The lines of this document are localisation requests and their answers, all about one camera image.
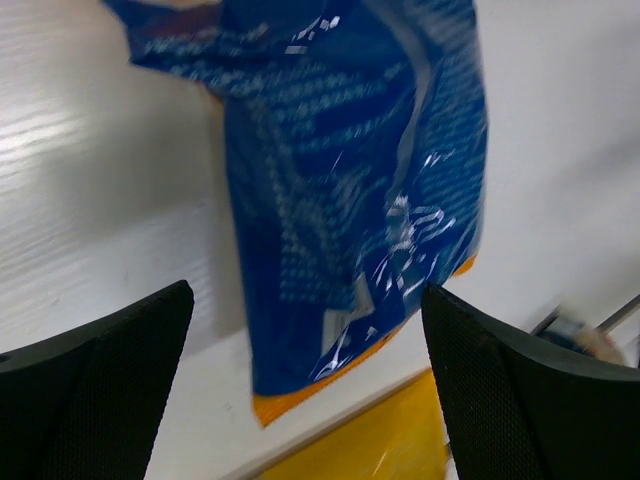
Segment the blue orange pasta bag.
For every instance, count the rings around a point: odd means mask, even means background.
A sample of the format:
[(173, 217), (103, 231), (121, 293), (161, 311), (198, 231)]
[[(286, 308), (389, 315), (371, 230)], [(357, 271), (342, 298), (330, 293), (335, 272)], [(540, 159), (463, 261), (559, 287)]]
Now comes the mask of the blue orange pasta bag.
[(130, 60), (224, 108), (226, 176), (269, 425), (468, 270), (488, 114), (471, 1), (111, 1)]

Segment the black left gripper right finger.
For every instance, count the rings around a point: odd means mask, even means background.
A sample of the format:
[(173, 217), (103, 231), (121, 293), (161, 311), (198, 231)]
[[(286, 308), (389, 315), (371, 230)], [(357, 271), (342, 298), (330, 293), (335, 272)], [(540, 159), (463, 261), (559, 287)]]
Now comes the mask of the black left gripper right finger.
[(533, 336), (436, 284), (421, 315), (459, 478), (638, 478), (638, 369)]

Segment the yellow pasta bag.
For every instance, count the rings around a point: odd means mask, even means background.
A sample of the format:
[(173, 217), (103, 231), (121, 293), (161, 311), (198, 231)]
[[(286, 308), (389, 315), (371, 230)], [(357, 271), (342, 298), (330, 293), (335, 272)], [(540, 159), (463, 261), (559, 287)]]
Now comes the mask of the yellow pasta bag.
[(274, 480), (438, 480), (448, 453), (433, 372), (265, 470)]

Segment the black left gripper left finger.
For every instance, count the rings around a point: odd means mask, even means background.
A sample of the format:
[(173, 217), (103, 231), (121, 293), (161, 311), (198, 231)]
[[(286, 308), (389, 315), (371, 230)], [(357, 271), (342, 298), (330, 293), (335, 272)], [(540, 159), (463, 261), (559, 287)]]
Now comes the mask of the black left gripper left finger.
[(193, 309), (181, 280), (3, 353), (2, 478), (144, 478)]

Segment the clear fusilli pasta bag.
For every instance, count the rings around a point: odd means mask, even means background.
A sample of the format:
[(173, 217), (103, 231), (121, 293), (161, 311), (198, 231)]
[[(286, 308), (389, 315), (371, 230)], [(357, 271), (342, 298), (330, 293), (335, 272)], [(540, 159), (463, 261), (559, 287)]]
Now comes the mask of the clear fusilli pasta bag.
[(627, 365), (623, 353), (606, 333), (559, 308), (547, 315), (531, 334), (582, 355)]

